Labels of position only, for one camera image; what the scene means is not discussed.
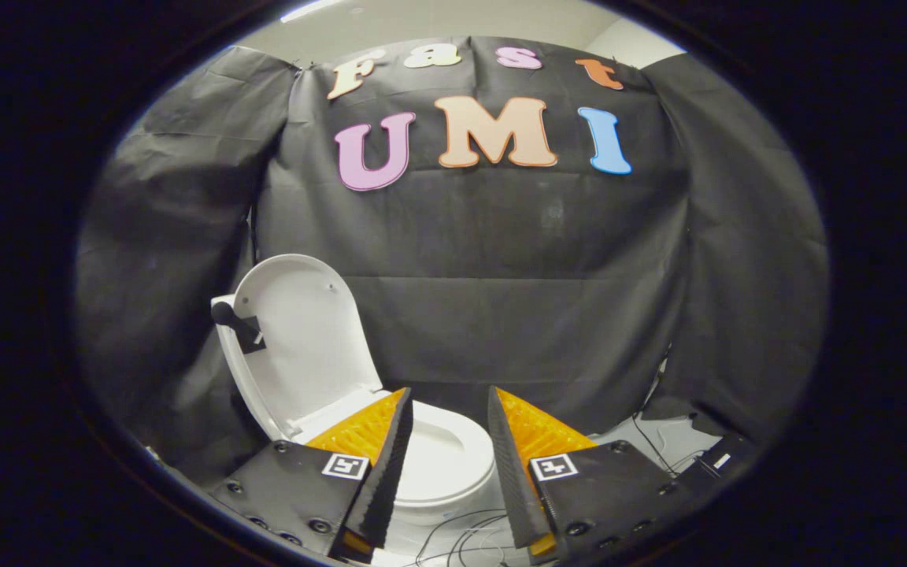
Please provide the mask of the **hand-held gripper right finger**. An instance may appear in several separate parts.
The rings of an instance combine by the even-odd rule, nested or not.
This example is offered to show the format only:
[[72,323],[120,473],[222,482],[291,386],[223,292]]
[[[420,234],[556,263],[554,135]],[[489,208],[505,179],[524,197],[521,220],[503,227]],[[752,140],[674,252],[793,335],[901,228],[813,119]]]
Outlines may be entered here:
[[636,561],[694,505],[631,443],[595,443],[497,387],[488,428],[514,546],[534,562]]

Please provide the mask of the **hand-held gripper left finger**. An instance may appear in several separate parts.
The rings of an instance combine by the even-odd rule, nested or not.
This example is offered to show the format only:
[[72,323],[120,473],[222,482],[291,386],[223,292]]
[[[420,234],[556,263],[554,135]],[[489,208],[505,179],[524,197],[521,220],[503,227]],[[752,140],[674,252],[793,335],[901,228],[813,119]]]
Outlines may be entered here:
[[211,495],[278,542],[326,558],[371,555],[387,539],[413,422],[402,388],[306,443],[272,441]]

